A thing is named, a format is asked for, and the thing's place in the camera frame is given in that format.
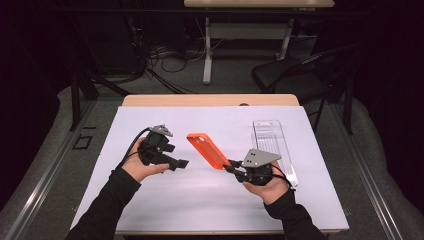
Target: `table surface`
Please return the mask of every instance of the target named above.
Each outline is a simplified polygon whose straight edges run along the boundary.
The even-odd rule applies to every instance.
[[[250,106],[239,106],[243,103]],[[121,216],[117,234],[282,233],[281,222],[269,217],[260,198],[245,190],[231,174],[213,169],[185,139],[187,133],[205,132],[225,156],[241,160],[252,147],[252,120],[270,119],[282,123],[299,181],[297,202],[308,209],[321,231],[334,233],[348,229],[307,115],[295,96],[284,94],[126,97],[115,116],[72,226],[106,183],[110,170],[122,159],[137,131],[165,124],[174,134],[170,144],[176,146],[168,155],[190,162],[186,169],[143,180],[142,187]]]
[[[186,7],[321,8],[333,7],[333,0],[185,0]]]

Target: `clear plastic box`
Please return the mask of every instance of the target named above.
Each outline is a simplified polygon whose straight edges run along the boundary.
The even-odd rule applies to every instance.
[[[281,155],[278,164],[293,187],[297,186],[296,173],[293,169],[280,121],[253,121],[252,144],[253,148]]]

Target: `white paper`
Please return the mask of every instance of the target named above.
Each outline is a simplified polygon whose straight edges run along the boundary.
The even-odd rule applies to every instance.
[[[143,180],[126,206],[117,232],[251,232],[281,231],[261,199],[232,174],[213,169],[186,139],[207,133],[229,159],[242,160],[252,148],[254,120],[279,120],[299,181],[296,200],[321,230],[348,229],[348,223],[303,107],[120,107],[94,168],[74,226],[144,128],[165,124],[175,150],[167,155],[189,160],[186,169]]]

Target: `wrist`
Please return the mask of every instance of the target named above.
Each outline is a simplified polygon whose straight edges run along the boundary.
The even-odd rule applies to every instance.
[[[144,179],[144,176],[140,172],[131,166],[131,164],[124,164],[122,169],[127,172],[135,181],[141,182]]]
[[[141,186],[139,182],[137,182],[127,171],[122,168],[117,170],[113,177],[123,180],[126,184],[128,184],[128,186],[131,187],[131,189],[134,189],[135,191],[137,191]]]
[[[270,205],[277,201],[281,196],[283,196],[287,192],[287,188],[279,189],[279,191],[273,191],[269,193],[264,193],[262,197],[262,201],[266,205]]]

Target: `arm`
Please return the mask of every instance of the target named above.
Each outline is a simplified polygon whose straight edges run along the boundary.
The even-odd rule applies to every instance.
[[[139,139],[134,144],[130,153],[137,152],[142,140]],[[138,154],[130,154],[122,169],[109,178],[65,239],[113,239],[122,211],[141,186],[140,182],[145,177],[164,172],[168,168],[168,164],[145,166]]]
[[[273,173],[281,175],[275,168],[273,168]],[[302,205],[296,204],[294,193],[288,189],[284,180],[274,177],[265,186],[255,186],[247,182],[243,182],[243,185],[248,191],[262,198],[265,209],[272,218],[281,220],[287,239],[326,239],[312,223],[306,209]]]

